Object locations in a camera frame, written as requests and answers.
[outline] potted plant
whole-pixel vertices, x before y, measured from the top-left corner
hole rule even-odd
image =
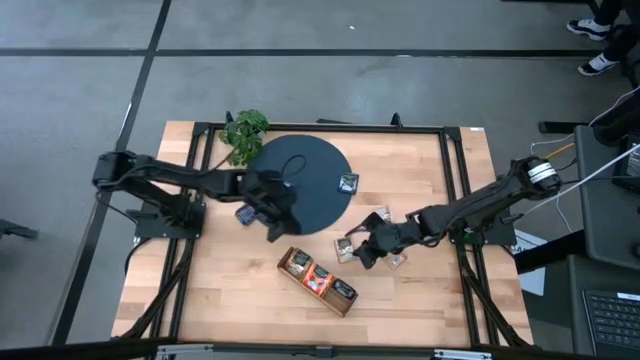
[[[262,150],[262,138],[268,127],[267,117],[253,109],[240,111],[235,120],[228,121],[224,130],[220,132],[220,140],[234,148],[228,160],[229,164],[244,166],[258,156]]]

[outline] wooden table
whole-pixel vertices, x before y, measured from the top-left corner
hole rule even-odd
[[[167,123],[158,159],[184,165],[193,122]],[[495,180],[481,128],[461,128],[471,187]],[[269,132],[265,141],[286,132]],[[307,236],[266,241],[266,228],[242,226],[234,217],[240,203],[207,200],[205,228],[196,242],[180,325],[181,341],[363,346],[468,347],[469,336],[455,249],[413,246],[396,271],[384,262],[365,270],[359,262],[338,264],[333,241],[372,210],[388,205],[392,215],[447,203],[438,137],[424,134],[310,132],[336,146],[360,174],[358,193],[342,217]],[[453,143],[449,145],[457,194],[462,194]],[[230,148],[217,137],[211,166]],[[356,245],[361,239],[356,238]],[[150,241],[132,258],[113,335],[128,330],[155,296],[167,239]],[[290,246],[352,285],[360,294],[346,318],[339,318],[276,269]],[[500,247],[484,249],[491,294],[519,335],[531,331],[511,257]],[[481,339],[487,342],[482,306],[475,301]],[[161,335],[173,309],[165,308]]]

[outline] gray concrete floor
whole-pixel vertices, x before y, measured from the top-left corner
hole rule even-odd
[[[0,48],[146,48],[160,5],[4,0]],[[602,44],[564,29],[589,14],[585,5],[497,0],[174,0],[160,48],[598,49]],[[576,67],[585,60],[156,58],[129,148],[155,154],[165,121],[222,120],[226,110],[258,108],[279,122],[363,124],[388,123],[399,112],[406,124],[485,127],[503,172],[510,159],[528,155],[531,142],[553,138],[538,133],[538,121],[588,121],[630,90],[617,71],[580,76]],[[0,57],[0,218],[41,231],[36,242],[0,242],[0,348],[47,341],[93,204],[95,159],[113,148],[141,63]],[[554,163],[571,159],[567,152]],[[572,169],[563,175],[576,176]],[[120,195],[113,203],[138,206]],[[581,228],[577,194],[562,204],[572,227]],[[568,231],[552,206],[518,227],[548,239]],[[132,231],[108,214],[71,342],[109,337]],[[556,349],[558,336],[567,338],[566,329],[530,315],[538,344]]]

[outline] person's foot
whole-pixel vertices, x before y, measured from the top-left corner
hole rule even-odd
[[[603,54],[600,54],[588,63],[584,63],[578,68],[578,72],[584,76],[596,76],[600,75],[603,72],[614,67],[618,62],[617,61],[609,61],[604,57]]]
[[[607,38],[611,25],[598,25],[593,19],[571,20],[567,23],[567,30],[577,35],[587,35],[594,41]]]

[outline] white cable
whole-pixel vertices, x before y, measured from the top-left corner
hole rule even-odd
[[[562,218],[562,221],[564,221],[564,224],[567,226],[569,232],[572,233],[573,230],[571,230],[571,226],[569,226],[569,221],[567,221],[567,218],[562,213],[562,210],[560,210],[560,198],[556,198],[556,210],[558,210],[558,214],[560,214],[560,217]]]
[[[548,198],[547,200],[538,203],[536,206],[532,207],[531,209],[527,210],[527,212],[524,213],[524,215],[520,218],[522,219],[523,217],[527,216],[528,214],[532,213],[533,211],[539,209],[540,207],[542,207],[543,205],[549,203],[550,201],[553,201],[559,197],[561,197],[562,195],[568,193],[569,191],[577,188],[578,186],[586,183],[587,181],[591,180],[594,176],[600,174],[603,170],[605,170],[606,168],[608,168],[609,166],[615,164],[616,162],[620,161],[621,159],[623,159],[624,157],[628,156],[629,154],[631,154],[632,152],[634,152],[635,150],[640,148],[640,144],[632,147],[631,149],[629,149],[627,152],[625,152],[624,154],[618,156],[617,158],[609,161],[607,164],[605,164],[603,167],[601,167],[600,169],[594,171],[591,175],[587,176],[586,178],[582,179],[579,183],[571,186],[570,188],[568,188],[567,190],[564,190],[560,193],[558,193],[556,196]]]
[[[620,97],[618,98],[618,100],[616,100],[616,102],[613,104],[613,106],[612,106],[612,107],[610,107],[609,109],[607,109],[607,110],[606,110],[605,112],[603,112],[602,114],[600,114],[600,115],[596,116],[593,120],[591,120],[591,122],[589,123],[589,125],[588,125],[588,126],[593,125],[596,121],[600,120],[603,116],[607,115],[611,110],[615,109],[615,107],[616,107],[616,106],[618,106],[618,104],[620,103],[620,100],[622,100],[623,98],[625,98],[625,97],[627,97],[627,96],[629,96],[629,95],[633,94],[633,93],[634,93],[634,92],[636,92],[636,90],[638,90],[638,89],[640,89],[640,86],[638,86],[637,88],[635,88],[635,89],[633,89],[633,90],[629,91],[628,93],[623,94],[622,96],[620,96]],[[570,135],[567,135],[566,137],[563,137],[562,139],[559,139],[559,140],[540,141],[540,142],[537,142],[537,143],[531,143],[531,147],[530,147],[531,155],[534,155],[534,153],[533,153],[533,148],[534,148],[534,147],[536,147],[536,146],[538,146],[538,145],[554,144],[554,143],[557,143],[557,142],[565,141],[565,140],[567,140],[567,139],[571,138],[572,136],[573,136],[573,134],[570,134]]]

